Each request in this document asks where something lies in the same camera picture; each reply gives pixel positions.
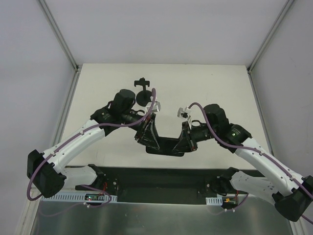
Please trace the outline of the black smartphone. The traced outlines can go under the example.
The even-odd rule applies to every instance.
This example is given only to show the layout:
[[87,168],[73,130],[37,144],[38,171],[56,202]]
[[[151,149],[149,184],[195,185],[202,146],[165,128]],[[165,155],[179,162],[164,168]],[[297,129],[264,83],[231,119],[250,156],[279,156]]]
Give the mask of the black smartphone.
[[182,157],[184,152],[175,150],[178,138],[157,137],[157,147],[146,146],[146,153],[162,156]]

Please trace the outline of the black phone stand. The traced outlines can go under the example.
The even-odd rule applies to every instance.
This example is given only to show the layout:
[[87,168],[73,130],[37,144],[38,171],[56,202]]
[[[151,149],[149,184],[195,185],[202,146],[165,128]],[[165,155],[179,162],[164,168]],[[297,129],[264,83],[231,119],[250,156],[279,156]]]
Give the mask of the black phone stand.
[[145,107],[149,102],[151,102],[152,92],[147,89],[147,87],[150,86],[150,81],[142,77],[139,80],[134,81],[134,86],[142,87],[142,90],[136,95],[135,100],[139,106]]

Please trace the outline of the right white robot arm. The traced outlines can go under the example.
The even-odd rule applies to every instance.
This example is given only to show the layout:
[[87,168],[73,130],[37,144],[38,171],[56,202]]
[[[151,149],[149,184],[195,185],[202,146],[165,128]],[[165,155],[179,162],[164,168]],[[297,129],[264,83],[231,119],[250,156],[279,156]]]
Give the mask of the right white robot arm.
[[221,190],[231,193],[244,191],[257,196],[270,204],[289,221],[296,222],[304,217],[303,213],[313,201],[313,178],[302,176],[282,164],[268,153],[253,136],[242,126],[230,123],[225,111],[217,104],[202,107],[194,102],[186,108],[179,108],[177,116],[192,124],[191,108],[198,106],[205,123],[194,130],[195,141],[208,137],[244,159],[265,176],[265,180],[254,178],[234,169],[230,176],[220,180]]

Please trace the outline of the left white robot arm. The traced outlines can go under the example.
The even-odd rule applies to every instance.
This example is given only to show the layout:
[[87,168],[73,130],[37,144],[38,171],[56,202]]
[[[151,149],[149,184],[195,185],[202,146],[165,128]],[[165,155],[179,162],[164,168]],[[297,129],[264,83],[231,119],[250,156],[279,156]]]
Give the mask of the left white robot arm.
[[35,186],[40,195],[49,198],[64,188],[91,188],[103,186],[104,174],[93,164],[67,168],[68,163],[93,143],[121,127],[137,127],[148,119],[156,104],[156,90],[149,96],[149,109],[135,117],[135,93],[122,89],[106,106],[96,110],[90,118],[64,141],[40,153],[33,150],[27,157],[27,191]]

